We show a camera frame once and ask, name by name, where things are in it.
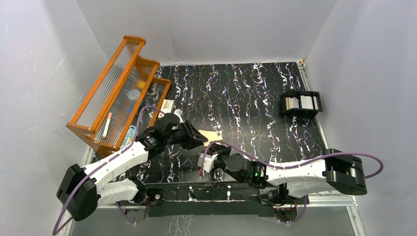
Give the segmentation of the beige leather card holder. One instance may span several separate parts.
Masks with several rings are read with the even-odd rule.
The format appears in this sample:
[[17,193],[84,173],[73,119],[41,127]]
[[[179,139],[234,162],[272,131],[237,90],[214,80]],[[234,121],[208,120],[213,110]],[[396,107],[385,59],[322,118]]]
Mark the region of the beige leather card holder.
[[198,131],[208,139],[206,142],[203,143],[205,148],[212,141],[222,141],[223,140],[222,136],[219,135],[216,131],[206,131],[206,130],[198,130]]

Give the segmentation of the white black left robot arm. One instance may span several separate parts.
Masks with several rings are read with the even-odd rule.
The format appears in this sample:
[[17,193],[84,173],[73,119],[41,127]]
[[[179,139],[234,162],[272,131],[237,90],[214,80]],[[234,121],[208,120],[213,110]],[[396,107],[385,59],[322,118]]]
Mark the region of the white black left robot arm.
[[69,212],[75,221],[86,219],[99,206],[120,201],[143,204],[148,199],[148,188],[140,179],[129,177],[114,182],[113,178],[146,163],[167,146],[178,144],[189,150],[207,141],[188,120],[183,121],[178,115],[168,113],[137,135],[125,149],[83,167],[78,164],[69,167],[57,198],[63,204],[63,210]]

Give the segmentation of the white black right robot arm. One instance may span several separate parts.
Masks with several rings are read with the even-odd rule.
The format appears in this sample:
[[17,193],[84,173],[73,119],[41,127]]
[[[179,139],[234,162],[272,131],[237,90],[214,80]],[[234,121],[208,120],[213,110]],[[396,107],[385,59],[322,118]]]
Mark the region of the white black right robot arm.
[[231,147],[213,144],[200,154],[200,174],[221,168],[235,181],[255,189],[276,187],[284,204],[310,193],[338,191],[345,195],[367,194],[362,160],[328,149],[324,156],[295,162],[265,162],[248,155],[231,154]]

